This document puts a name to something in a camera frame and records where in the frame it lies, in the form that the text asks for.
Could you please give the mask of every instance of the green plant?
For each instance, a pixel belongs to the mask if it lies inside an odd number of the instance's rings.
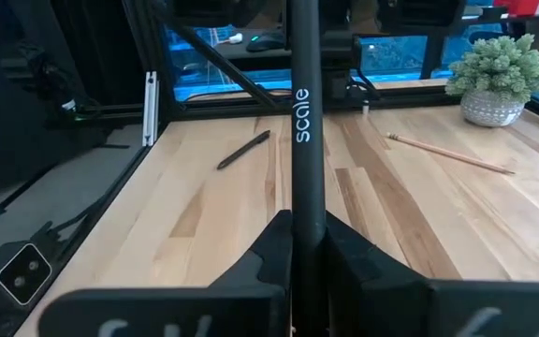
[[[527,103],[539,93],[539,51],[531,50],[533,35],[479,39],[473,51],[450,65],[453,76],[446,85],[449,95],[471,91],[497,93],[502,100]]]

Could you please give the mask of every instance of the red object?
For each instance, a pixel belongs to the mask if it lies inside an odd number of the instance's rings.
[[[494,0],[494,6],[505,6],[511,15],[535,15],[539,0]]]

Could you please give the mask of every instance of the pencil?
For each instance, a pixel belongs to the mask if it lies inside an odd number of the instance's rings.
[[[409,145],[418,147],[420,149],[430,151],[430,152],[435,153],[435,154],[440,154],[440,155],[443,155],[443,156],[447,156],[449,158],[457,159],[459,161],[462,161],[462,162],[465,162],[467,164],[471,164],[471,165],[474,165],[474,166],[477,166],[477,167],[480,167],[480,168],[483,168],[483,169],[489,169],[489,170],[493,170],[495,172],[504,173],[504,174],[515,174],[515,172],[513,172],[513,171],[511,171],[509,169],[502,168],[502,167],[499,167],[499,166],[496,166],[496,165],[492,165],[492,164],[483,162],[481,160],[468,157],[467,155],[456,154],[454,152],[451,152],[451,151],[448,151],[448,150],[445,150],[445,149],[441,149],[439,147],[428,145],[428,144],[426,144],[424,142],[421,142],[421,141],[407,139],[405,137],[401,137],[401,136],[399,136],[397,134],[393,134],[393,133],[389,133],[389,132],[386,135],[390,139],[397,140],[397,141],[403,142],[405,144],[409,144]]]

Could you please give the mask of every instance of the gray floor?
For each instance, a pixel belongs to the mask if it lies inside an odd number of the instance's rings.
[[[141,147],[142,126],[114,131],[108,144],[128,149],[97,148],[52,169],[0,215],[0,246],[29,239],[48,221],[53,225],[76,216],[99,199]],[[0,191],[0,200],[18,186]]]

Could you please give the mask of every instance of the potted plant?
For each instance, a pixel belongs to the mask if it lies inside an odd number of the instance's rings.
[[[450,65],[449,95],[463,95],[461,111],[482,126],[506,126],[517,120],[532,94],[539,93],[539,51],[533,35],[479,39],[461,61]]]

